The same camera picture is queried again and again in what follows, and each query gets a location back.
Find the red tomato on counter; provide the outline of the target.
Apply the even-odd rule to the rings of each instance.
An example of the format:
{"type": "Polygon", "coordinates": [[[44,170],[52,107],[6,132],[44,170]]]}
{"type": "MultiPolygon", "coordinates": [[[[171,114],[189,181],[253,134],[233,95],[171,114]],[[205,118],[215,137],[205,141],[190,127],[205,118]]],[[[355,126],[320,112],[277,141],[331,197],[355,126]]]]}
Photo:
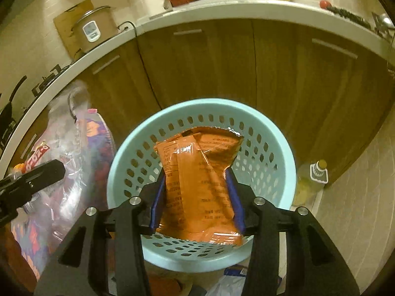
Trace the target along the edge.
{"type": "Polygon", "coordinates": [[[327,1],[327,0],[321,0],[319,2],[319,6],[322,9],[327,9],[328,7],[331,7],[331,3],[329,1],[327,1]]]}

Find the oil bottle on floor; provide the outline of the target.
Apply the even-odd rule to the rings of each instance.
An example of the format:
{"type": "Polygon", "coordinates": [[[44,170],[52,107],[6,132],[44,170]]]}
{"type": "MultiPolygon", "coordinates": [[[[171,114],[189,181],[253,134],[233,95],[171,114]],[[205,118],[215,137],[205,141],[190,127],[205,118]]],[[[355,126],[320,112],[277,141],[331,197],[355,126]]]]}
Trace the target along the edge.
{"type": "Polygon", "coordinates": [[[327,162],[324,159],[303,164],[297,171],[293,206],[310,203],[313,197],[329,182],[327,162]]]}

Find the clear plastic bottle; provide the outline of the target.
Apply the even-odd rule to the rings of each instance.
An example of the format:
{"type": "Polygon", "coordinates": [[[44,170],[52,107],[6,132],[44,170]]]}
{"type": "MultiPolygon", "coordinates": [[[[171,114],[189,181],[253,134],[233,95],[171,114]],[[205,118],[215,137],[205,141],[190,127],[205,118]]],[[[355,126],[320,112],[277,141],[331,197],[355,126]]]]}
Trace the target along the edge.
{"type": "Polygon", "coordinates": [[[38,235],[55,247],[77,218],[90,169],[87,137],[89,95],[76,80],[49,104],[45,131],[25,161],[25,173],[38,172],[29,183],[29,201],[20,210],[38,228],[38,235]]]}

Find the light blue perforated basket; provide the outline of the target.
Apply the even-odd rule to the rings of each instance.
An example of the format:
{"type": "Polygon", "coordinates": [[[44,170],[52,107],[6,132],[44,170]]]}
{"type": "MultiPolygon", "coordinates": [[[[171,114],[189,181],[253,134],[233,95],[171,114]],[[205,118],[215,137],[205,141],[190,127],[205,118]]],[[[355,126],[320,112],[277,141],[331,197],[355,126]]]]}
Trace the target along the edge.
{"type": "MultiPolygon", "coordinates": [[[[122,204],[127,194],[138,195],[154,183],[162,163],[153,146],[198,126],[230,128],[244,137],[232,170],[239,183],[278,208],[290,209],[296,188],[291,148],[277,126],[245,104],[220,98],[189,100],[158,111],[139,124],[118,149],[107,181],[109,208],[122,204]]],[[[155,233],[143,236],[144,259],[163,269],[205,273],[225,269],[249,258],[252,237],[241,246],[176,239],[155,233]]]]}

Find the wooden kitchen cabinets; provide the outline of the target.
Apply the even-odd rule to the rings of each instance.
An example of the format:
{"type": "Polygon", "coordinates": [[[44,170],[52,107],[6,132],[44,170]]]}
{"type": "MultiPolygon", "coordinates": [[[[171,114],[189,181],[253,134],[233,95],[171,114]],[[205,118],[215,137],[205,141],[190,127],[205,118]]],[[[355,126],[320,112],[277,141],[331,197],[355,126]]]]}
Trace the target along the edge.
{"type": "Polygon", "coordinates": [[[2,157],[21,162],[49,102],[81,79],[120,144],[144,119],[197,98],[247,104],[282,131],[297,165],[320,158],[337,179],[369,145],[394,103],[382,56],[296,23],[216,19],[127,31],[55,79],[30,106],[2,157]]]}

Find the black frying pan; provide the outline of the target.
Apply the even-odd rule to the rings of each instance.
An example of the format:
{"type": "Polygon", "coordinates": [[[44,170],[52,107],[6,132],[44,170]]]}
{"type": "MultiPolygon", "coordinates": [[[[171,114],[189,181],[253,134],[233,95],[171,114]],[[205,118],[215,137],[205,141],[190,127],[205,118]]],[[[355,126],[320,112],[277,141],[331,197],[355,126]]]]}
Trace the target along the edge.
{"type": "Polygon", "coordinates": [[[8,140],[8,138],[11,135],[11,131],[13,126],[15,125],[15,120],[13,119],[12,116],[12,101],[13,98],[15,97],[15,94],[17,93],[18,89],[20,88],[20,86],[22,85],[23,82],[25,82],[25,80],[27,79],[27,76],[23,76],[20,81],[18,82],[18,84],[15,86],[15,88],[13,89],[10,97],[9,97],[9,101],[8,103],[5,105],[5,107],[2,109],[1,111],[1,116],[0,116],[0,123],[1,123],[1,129],[0,129],[0,137],[1,137],[1,150],[3,150],[5,148],[6,142],[8,140]]]}

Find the beige rice cooker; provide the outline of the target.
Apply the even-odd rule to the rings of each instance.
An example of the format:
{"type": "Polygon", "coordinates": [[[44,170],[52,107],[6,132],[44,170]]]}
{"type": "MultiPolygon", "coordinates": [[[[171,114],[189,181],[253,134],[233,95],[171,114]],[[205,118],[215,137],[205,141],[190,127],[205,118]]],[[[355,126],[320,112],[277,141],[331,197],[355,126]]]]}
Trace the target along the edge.
{"type": "Polygon", "coordinates": [[[87,11],[71,30],[85,54],[119,33],[108,5],[87,11]]]}

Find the gas stove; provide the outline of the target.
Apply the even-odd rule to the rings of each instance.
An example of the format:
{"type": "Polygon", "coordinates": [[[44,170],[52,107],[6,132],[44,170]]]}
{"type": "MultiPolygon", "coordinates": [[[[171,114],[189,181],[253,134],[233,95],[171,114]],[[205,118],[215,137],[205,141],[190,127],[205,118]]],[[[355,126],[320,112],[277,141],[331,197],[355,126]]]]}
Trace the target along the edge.
{"type": "Polygon", "coordinates": [[[55,67],[53,67],[50,70],[50,74],[46,77],[42,76],[42,81],[37,83],[32,89],[31,92],[34,95],[35,98],[37,98],[40,93],[42,93],[60,74],[65,72],[70,65],[67,65],[65,67],[61,67],[59,64],[57,64],[55,67]]]}

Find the wooden cutting board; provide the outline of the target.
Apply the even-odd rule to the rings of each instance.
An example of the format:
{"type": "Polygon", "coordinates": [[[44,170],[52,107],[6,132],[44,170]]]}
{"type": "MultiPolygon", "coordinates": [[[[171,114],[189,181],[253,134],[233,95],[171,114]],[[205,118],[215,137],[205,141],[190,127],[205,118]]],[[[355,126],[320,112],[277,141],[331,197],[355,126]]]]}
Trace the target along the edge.
{"type": "Polygon", "coordinates": [[[77,60],[82,56],[80,44],[72,32],[72,27],[87,11],[93,9],[91,0],[84,0],[53,19],[61,41],[72,60],[77,60]]]}

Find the large orange snack bag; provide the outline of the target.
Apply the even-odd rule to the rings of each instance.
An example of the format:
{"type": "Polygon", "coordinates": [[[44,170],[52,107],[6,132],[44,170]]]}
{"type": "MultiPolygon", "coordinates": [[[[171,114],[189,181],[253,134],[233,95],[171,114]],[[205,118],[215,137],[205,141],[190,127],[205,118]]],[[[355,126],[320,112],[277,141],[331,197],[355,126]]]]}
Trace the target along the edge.
{"type": "Polygon", "coordinates": [[[187,241],[242,244],[225,171],[243,139],[230,129],[203,126],[155,144],[166,184],[161,234],[187,241]]]}

